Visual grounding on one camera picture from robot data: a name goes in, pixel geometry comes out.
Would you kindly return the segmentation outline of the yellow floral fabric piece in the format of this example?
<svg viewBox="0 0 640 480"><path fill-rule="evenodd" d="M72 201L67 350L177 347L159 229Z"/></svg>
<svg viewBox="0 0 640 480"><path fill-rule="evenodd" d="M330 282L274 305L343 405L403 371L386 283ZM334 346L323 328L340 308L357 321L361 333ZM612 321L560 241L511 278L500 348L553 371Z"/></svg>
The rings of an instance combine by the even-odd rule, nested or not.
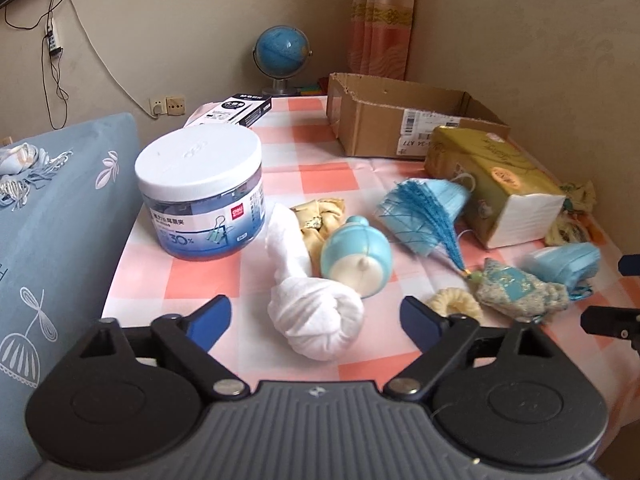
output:
<svg viewBox="0 0 640 480"><path fill-rule="evenodd" d="M565 194L561 212L544 237L546 246L577 243L605 244L605 236L594 223L592 212L597 205L597 193L591 181L564 182L560 190Z"/></svg>

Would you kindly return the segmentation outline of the blue floral sachet pouch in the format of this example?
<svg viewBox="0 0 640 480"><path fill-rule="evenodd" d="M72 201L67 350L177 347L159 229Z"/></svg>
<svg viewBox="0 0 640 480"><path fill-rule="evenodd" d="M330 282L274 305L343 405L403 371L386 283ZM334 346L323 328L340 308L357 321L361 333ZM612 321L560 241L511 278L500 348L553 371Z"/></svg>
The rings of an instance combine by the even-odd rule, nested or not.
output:
<svg viewBox="0 0 640 480"><path fill-rule="evenodd" d="M518 322L539 323L570 304L563 284L541 281L516 266L491 258L486 258L483 269L473 271L468 280L481 306Z"/></svg>

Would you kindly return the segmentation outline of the blue cream round toy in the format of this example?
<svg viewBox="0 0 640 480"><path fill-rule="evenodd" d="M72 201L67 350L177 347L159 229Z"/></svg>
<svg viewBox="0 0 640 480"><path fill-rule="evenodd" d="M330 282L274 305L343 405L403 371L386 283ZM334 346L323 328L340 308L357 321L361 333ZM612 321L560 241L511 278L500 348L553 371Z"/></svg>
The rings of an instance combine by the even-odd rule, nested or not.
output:
<svg viewBox="0 0 640 480"><path fill-rule="evenodd" d="M363 216L350 216L326 240L320 254L322 278L352 288L361 298L378 294L390 280L390 242Z"/></svg>

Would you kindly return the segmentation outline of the white cloth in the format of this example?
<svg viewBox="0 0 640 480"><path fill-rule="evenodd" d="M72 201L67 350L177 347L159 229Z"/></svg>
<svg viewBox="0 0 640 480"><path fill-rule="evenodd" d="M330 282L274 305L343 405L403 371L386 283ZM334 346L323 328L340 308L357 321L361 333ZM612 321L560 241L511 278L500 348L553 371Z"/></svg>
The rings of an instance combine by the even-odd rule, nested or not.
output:
<svg viewBox="0 0 640 480"><path fill-rule="evenodd" d="M267 307L279 334L301 356L334 361L359 336L363 302L352 288L311 275L311 260L292 210L276 208L266 225L266 251L274 266Z"/></svg>

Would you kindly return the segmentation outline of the yellow fabric scrunchie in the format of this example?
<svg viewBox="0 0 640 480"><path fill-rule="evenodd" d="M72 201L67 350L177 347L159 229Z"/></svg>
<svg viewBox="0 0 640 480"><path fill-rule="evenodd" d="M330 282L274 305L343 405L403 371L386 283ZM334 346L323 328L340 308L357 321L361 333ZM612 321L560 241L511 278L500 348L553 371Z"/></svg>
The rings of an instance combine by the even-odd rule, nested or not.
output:
<svg viewBox="0 0 640 480"><path fill-rule="evenodd" d="M342 198L323 197L291 208L296 215L311 261L312 274L320 274L320 256L324 243L346 220Z"/></svg>

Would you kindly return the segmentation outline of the gold tissue pack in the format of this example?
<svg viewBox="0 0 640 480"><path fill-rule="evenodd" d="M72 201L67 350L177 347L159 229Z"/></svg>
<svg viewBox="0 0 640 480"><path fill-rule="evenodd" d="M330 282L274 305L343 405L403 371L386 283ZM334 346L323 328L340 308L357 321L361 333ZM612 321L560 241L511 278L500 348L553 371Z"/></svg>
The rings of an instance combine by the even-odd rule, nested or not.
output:
<svg viewBox="0 0 640 480"><path fill-rule="evenodd" d="M471 187L463 217L488 249L541 240L564 204L559 185L495 133L439 126L424 166L436 179Z"/></svg>

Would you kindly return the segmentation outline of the white lid plastic jar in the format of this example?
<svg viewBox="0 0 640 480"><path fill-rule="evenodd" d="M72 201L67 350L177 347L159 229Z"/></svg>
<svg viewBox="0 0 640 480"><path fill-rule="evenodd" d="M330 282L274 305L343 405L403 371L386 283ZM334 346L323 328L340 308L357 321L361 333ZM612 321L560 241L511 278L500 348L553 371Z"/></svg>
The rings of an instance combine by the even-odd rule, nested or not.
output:
<svg viewBox="0 0 640 480"><path fill-rule="evenodd" d="M184 260L237 252L265 222L262 141L231 124L184 127L149 144L134 172L160 247Z"/></svg>

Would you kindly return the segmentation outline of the blue patterned cushion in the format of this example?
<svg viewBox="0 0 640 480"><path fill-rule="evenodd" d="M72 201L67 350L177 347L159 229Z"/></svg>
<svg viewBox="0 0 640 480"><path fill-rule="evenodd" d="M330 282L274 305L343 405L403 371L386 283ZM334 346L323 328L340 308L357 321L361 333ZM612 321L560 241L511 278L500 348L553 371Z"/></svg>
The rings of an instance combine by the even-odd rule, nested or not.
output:
<svg viewBox="0 0 640 480"><path fill-rule="evenodd" d="M1 475L40 462L28 399L101 316L141 209L140 152L128 113L1 150Z"/></svg>

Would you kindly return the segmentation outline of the brown cardboard box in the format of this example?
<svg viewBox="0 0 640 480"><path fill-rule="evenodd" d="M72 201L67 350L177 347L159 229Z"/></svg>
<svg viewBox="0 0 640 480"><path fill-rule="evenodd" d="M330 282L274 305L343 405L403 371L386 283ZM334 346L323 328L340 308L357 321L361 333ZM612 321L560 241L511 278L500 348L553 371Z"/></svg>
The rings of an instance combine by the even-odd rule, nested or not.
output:
<svg viewBox="0 0 640 480"><path fill-rule="evenodd" d="M334 73L326 116L352 157L422 159L439 126L495 133L510 127L468 92L390 78Z"/></svg>

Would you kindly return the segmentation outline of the black white pen box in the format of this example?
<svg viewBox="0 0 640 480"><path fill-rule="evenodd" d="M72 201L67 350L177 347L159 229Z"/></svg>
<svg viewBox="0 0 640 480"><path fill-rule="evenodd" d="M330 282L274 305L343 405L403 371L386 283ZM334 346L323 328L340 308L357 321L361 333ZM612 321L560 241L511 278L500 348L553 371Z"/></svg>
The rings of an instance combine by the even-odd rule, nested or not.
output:
<svg viewBox="0 0 640 480"><path fill-rule="evenodd" d="M230 124L242 127L254 125L272 109L270 96L237 93L227 99L201 105L184 124L186 127Z"/></svg>

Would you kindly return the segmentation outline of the colourful pop toy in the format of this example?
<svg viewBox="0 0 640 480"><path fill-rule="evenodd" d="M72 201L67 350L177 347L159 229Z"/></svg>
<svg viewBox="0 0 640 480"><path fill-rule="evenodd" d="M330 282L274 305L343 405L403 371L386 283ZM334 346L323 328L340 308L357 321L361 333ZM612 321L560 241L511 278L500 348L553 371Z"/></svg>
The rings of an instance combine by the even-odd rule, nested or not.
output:
<svg viewBox="0 0 640 480"><path fill-rule="evenodd" d="M301 96L322 96L323 91L318 84L312 84L311 86L300 87L299 94Z"/></svg>

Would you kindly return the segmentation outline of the blue desk globe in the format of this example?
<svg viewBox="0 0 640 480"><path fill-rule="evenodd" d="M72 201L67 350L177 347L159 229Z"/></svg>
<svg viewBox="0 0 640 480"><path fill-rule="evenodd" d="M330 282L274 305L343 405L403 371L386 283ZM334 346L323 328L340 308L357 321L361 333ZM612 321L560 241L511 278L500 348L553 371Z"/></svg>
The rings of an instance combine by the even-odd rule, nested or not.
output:
<svg viewBox="0 0 640 480"><path fill-rule="evenodd" d="M276 25L262 32L255 41L252 57L256 68L270 80L262 89L264 96L299 96L300 91L290 85L312 57L307 35L288 25Z"/></svg>

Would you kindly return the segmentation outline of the white power strip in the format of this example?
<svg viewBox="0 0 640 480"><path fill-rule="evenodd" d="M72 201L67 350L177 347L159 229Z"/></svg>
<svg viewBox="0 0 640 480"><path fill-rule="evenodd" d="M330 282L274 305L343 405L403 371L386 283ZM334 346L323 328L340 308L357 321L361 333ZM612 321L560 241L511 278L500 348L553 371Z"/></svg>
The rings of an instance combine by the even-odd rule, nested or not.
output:
<svg viewBox="0 0 640 480"><path fill-rule="evenodd" d="M48 18L44 38L46 38L47 49L50 58L57 58L63 52L63 47L61 44L60 35L56 30L54 18Z"/></svg>

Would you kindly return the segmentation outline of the pink patterned curtain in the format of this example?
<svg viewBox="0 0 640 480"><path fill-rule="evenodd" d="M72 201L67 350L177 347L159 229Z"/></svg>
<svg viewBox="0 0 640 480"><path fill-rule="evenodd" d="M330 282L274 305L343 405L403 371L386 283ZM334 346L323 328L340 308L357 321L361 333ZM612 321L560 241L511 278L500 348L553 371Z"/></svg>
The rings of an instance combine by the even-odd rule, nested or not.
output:
<svg viewBox="0 0 640 480"><path fill-rule="evenodd" d="M353 73L405 77L414 0L352 0L348 67Z"/></svg>

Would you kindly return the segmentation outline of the white wall socket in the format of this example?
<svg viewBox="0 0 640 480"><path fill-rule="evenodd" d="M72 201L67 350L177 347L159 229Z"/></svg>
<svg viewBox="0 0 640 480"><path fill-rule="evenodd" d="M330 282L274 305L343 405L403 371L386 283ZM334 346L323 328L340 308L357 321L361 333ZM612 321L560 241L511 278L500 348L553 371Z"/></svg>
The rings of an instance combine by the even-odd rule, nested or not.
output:
<svg viewBox="0 0 640 480"><path fill-rule="evenodd" d="M182 116L186 112L186 99L183 96L161 96L149 99L150 113L154 118L160 116Z"/></svg>

